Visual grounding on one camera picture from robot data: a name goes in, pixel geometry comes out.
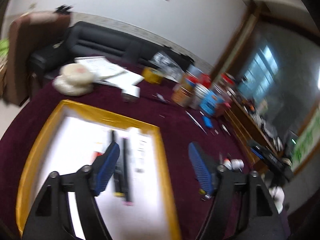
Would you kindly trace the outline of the white gloved right hand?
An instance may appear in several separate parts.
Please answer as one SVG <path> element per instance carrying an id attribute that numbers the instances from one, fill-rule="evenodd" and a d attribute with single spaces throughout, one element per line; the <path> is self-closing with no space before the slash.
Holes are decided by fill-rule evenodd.
<path id="1" fill-rule="evenodd" d="M 268 189 L 268 191 L 274 201 L 274 204 L 278 213 L 280 214 L 283 211 L 283 203 L 285 199 L 285 194 L 282 187 L 280 186 L 271 187 Z"/>

